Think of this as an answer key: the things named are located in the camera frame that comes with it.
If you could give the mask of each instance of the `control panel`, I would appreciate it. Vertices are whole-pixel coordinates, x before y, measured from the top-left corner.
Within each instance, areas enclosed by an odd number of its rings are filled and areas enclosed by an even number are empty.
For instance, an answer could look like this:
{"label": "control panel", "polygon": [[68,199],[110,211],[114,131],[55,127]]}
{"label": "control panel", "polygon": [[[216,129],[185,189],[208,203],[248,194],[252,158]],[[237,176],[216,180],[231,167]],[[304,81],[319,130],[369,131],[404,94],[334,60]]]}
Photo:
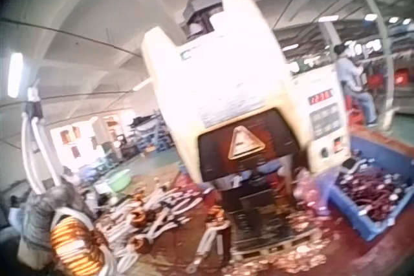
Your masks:
{"label": "control panel", "polygon": [[349,157],[349,135],[341,86],[333,65],[296,76],[294,86],[302,120],[309,121],[308,159],[313,173],[340,165]]}

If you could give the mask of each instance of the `button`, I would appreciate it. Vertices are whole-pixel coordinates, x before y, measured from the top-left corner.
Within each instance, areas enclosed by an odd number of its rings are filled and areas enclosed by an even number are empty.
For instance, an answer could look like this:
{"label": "button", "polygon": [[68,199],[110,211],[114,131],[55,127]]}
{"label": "button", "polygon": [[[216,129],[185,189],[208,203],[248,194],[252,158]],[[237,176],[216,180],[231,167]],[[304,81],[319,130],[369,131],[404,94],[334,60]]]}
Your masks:
{"label": "button", "polygon": [[327,158],[329,156],[328,150],[326,148],[323,148],[321,150],[321,156],[322,158]]}

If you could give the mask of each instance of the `person sitting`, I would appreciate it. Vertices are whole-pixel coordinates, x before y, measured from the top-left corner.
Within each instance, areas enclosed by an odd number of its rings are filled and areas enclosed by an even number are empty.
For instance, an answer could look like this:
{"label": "person sitting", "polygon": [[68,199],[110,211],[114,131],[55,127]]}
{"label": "person sitting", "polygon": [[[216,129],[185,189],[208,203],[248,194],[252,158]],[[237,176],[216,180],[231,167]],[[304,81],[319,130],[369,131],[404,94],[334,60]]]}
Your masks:
{"label": "person sitting", "polygon": [[21,234],[23,225],[23,210],[21,209],[19,199],[14,195],[10,197],[8,222],[19,234]]}
{"label": "person sitting", "polygon": [[363,72],[362,67],[357,67],[347,58],[347,47],[342,43],[334,47],[334,52],[338,55],[335,62],[338,79],[341,82],[344,95],[349,95],[362,108],[365,122],[368,127],[376,126],[378,117],[375,111],[374,99],[360,83],[360,76]]}

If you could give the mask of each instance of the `machine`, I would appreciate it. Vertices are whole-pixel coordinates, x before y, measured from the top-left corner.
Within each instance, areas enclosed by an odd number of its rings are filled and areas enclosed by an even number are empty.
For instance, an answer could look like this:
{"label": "machine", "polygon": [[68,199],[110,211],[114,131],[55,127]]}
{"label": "machine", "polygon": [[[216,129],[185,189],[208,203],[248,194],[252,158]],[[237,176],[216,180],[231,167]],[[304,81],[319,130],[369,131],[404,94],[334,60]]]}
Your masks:
{"label": "machine", "polygon": [[[334,67],[293,78],[253,0],[189,0],[184,18],[187,43],[155,27],[142,44],[161,113],[193,181],[221,192],[233,255],[270,251],[297,237],[287,221],[295,167],[323,180],[349,157]],[[260,173],[275,159],[286,188],[276,194]]]}

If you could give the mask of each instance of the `copper wire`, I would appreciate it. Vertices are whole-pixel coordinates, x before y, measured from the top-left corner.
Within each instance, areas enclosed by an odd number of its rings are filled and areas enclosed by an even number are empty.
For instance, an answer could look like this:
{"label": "copper wire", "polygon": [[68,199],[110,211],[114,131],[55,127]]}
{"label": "copper wire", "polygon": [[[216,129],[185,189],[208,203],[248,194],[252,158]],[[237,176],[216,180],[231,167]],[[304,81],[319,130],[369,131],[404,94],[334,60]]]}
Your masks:
{"label": "copper wire", "polygon": [[92,276],[104,266],[99,245],[107,244],[106,239],[73,217],[62,220],[50,232],[50,243],[57,258],[74,276]]}

